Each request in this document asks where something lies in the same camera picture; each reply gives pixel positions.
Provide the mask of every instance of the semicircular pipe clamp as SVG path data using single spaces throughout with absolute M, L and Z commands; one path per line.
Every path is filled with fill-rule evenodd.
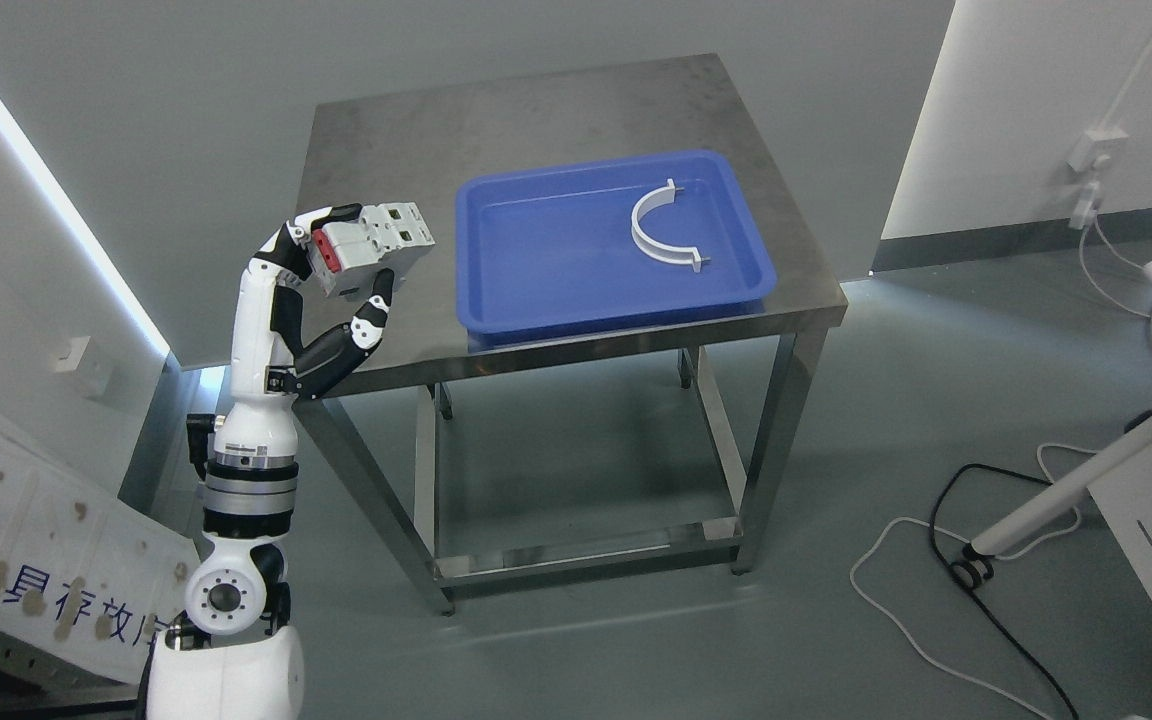
M 695 247 L 666 245 L 666 243 L 658 242 L 652 236 L 649 236 L 639 225 L 639 220 L 643 219 L 643 215 L 650 213 L 650 211 L 672 204 L 673 196 L 676 192 L 682 192 L 682 188 L 673 184 L 673 179 L 668 179 L 665 187 L 658 187 L 652 192 L 644 195 L 639 200 L 635 202 L 634 213 L 630 214 L 634 242 L 645 256 L 653 260 L 669 263 L 670 265 L 691 265 L 691 271 L 699 273 L 700 264 L 708 260 L 708 258 L 700 257 L 699 250 L 696 250 Z

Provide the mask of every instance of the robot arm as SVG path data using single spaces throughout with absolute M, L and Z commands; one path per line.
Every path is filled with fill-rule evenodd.
M 396 278 L 393 270 L 376 272 L 370 296 L 353 318 L 308 344 L 301 340 L 297 288 L 314 274 L 311 253 L 328 242 L 324 233 L 336 225 L 357 234 L 370 210 L 374 206 L 355 204 L 297 215 L 271 234 L 243 270 L 230 355 L 233 409 L 222 418 L 187 420 L 189 460 L 202 479 L 204 537 L 214 551 L 185 585 L 185 611 L 151 652 L 151 720 L 298 714 L 303 662 L 288 626 L 291 592 L 280 550 L 291 529 L 298 475 L 291 404 L 319 397 L 374 354 Z M 433 242 L 419 214 L 416 220 L 422 237 Z M 267 639 L 211 647 L 214 637 L 243 632 L 260 620 L 270 623 Z M 238 682 L 230 670 L 247 680 Z M 237 697 L 240 687 L 245 689 Z

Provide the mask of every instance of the wall baseboard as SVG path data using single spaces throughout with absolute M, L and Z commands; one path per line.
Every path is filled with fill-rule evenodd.
M 1152 209 L 1107 213 L 1101 215 L 1101 228 L 1114 242 L 1152 240 Z M 1069 227 L 1069 220 L 1062 218 L 969 232 L 893 237 L 878 243 L 873 271 L 879 273 L 884 270 L 1007 258 L 1026 252 L 1071 250 L 1078 247 L 1079 234 Z

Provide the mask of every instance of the grey floor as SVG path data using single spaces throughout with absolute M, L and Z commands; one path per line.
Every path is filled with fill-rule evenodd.
M 1152 243 L 1126 252 L 1152 258 Z M 1093 266 L 1135 304 L 1152 300 L 1130 268 L 1099 253 Z M 1152 407 L 1144 324 L 1097 300 L 1071 252 L 901 270 L 846 291 L 851 306 L 829 334 L 767 546 L 744 577 L 710 564 L 584 579 L 433 615 L 305 444 L 289 543 L 302 717 L 1028 717 L 923 664 L 852 594 L 847 569 L 887 520 L 925 516 L 965 462 L 1036 473 L 1039 442 L 1111 442 Z M 746 454 L 772 347 L 712 348 Z M 444 552 L 721 514 L 699 407 L 673 361 L 453 384 Z M 408 501 L 416 392 L 347 404 Z M 1030 492 L 968 477 L 942 523 L 977 532 Z M 1152 606 L 1087 506 L 1087 528 L 1006 566 L 983 596 L 1083 717 L 1152 719 Z M 915 529 L 895 530 L 861 583 L 934 655 L 1064 717 Z

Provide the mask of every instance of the stainless steel table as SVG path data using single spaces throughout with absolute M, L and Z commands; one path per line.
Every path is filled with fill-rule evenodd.
M 732 161 L 776 265 L 780 282 L 760 313 L 470 351 L 454 287 L 454 199 L 463 182 L 694 147 Z M 438 247 L 399 290 L 380 351 L 325 400 L 297 404 L 296 414 L 434 609 L 449 614 L 453 589 L 465 584 L 713 548 L 732 548 L 735 573 L 753 568 L 824 338 L 842 321 L 847 301 L 717 55 L 320 105 L 298 209 L 349 200 L 415 200 Z M 340 316 L 339 304 L 306 305 L 308 327 L 328 327 Z M 758 336 L 780 342 L 745 468 L 704 346 Z M 732 514 L 589 543 L 438 555 L 438 415 L 450 416 L 444 382 L 673 348 L 682 384 L 700 399 Z M 408 515 L 335 397 L 420 386 L 430 393 L 417 411 L 416 495 Z

